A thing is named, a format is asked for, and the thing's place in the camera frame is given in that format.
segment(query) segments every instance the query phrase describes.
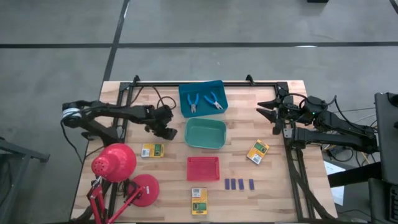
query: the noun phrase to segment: blue-handled pliers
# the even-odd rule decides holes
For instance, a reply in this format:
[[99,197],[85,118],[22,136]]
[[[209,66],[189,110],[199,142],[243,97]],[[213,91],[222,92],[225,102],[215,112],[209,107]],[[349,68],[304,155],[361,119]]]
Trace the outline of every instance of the blue-handled pliers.
[[188,93],[188,103],[191,106],[191,113],[195,113],[197,111],[198,100],[199,100],[199,93],[197,93],[197,98],[195,99],[194,103],[192,103],[191,96]]
[[205,100],[210,104],[215,105],[217,109],[223,109],[223,107],[217,102],[217,96],[213,92],[211,92],[211,94],[213,95],[214,101],[209,99],[207,96],[205,96]]

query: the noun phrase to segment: green plastic bin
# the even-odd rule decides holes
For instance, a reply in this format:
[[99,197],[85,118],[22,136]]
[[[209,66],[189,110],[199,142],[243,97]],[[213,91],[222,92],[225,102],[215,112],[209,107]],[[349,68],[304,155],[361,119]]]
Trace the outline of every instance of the green plastic bin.
[[192,147],[219,149],[224,146],[226,125],[222,121],[191,118],[185,127],[185,142]]

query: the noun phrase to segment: yellow box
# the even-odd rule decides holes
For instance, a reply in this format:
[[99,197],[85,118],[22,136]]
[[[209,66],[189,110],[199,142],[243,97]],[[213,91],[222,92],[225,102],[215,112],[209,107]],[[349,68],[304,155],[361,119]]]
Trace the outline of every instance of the yellow box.
[[192,215],[207,215],[207,189],[192,188]]
[[267,144],[264,144],[260,140],[257,140],[248,152],[247,157],[258,165],[260,164],[262,158],[266,155],[268,149],[269,146]]
[[141,157],[160,158],[164,156],[164,144],[143,144]]

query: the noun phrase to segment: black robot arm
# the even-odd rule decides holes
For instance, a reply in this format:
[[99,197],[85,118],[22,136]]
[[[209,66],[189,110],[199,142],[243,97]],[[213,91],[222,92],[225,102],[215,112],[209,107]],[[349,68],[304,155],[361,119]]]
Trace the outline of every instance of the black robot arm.
[[[368,154],[378,151],[373,128],[353,124],[327,111],[328,106],[336,99],[326,103],[319,98],[309,96],[297,106],[293,104],[292,95],[294,94],[278,95],[272,101],[258,103],[259,106],[270,110],[257,109],[270,122],[275,123],[273,134],[279,134],[283,129],[284,137],[290,146],[304,149],[307,144],[321,143],[349,146]],[[305,128],[284,129],[286,120],[290,123],[312,124],[317,131]],[[327,134],[328,131],[338,134]]]
[[94,119],[99,116],[128,119],[136,124],[145,124],[147,132],[152,131],[155,136],[173,140],[177,130],[168,128],[173,113],[169,106],[157,109],[153,105],[117,106],[100,101],[74,101],[62,105],[62,122],[70,128],[81,127],[99,136],[105,146],[119,142],[116,128],[105,127]]

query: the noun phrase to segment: wooden tabletop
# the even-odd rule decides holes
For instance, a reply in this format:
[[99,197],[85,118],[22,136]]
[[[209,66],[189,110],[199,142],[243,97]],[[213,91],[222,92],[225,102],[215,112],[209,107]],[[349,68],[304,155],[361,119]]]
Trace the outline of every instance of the wooden tabletop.
[[[100,100],[116,104],[120,82],[104,82]],[[306,95],[303,81],[288,81],[291,93]],[[170,128],[178,133],[173,141],[157,138],[144,131],[143,125],[130,123],[127,126],[126,144],[137,156],[137,167],[132,178],[139,174],[153,175],[160,184],[157,201],[149,207],[128,207],[117,220],[118,222],[276,222],[297,221],[289,171],[282,135],[272,135],[273,124],[261,116],[255,108],[257,102],[275,98],[271,87],[226,87],[228,109],[223,114],[204,116],[223,120],[227,127],[226,144],[220,150],[199,149],[189,147],[184,142],[185,119],[180,111],[178,87],[157,88],[162,96],[171,96],[177,102],[173,110]],[[144,88],[136,101],[136,105],[153,104],[158,101],[156,92]],[[171,100],[165,103],[172,106]],[[112,118],[100,117],[97,121],[110,126]],[[260,139],[270,149],[259,165],[246,158],[250,147]],[[160,159],[142,159],[143,143],[165,144],[165,156]],[[87,153],[100,147],[102,142],[90,142]],[[86,194],[90,189],[90,181],[94,174],[91,162],[100,152],[92,154],[85,160],[83,171],[73,206],[72,218],[81,215],[89,206]],[[319,147],[307,147],[304,161],[310,188],[319,202],[333,216],[336,215],[335,205],[326,176],[326,170]],[[220,181],[189,182],[187,181],[187,157],[218,156],[220,159]],[[224,179],[244,179],[244,190],[225,190]],[[254,179],[255,190],[249,189],[249,179]],[[193,216],[191,213],[191,188],[206,187],[208,189],[208,215]],[[303,209],[305,201],[300,194]],[[124,199],[117,197],[115,210],[119,209]]]

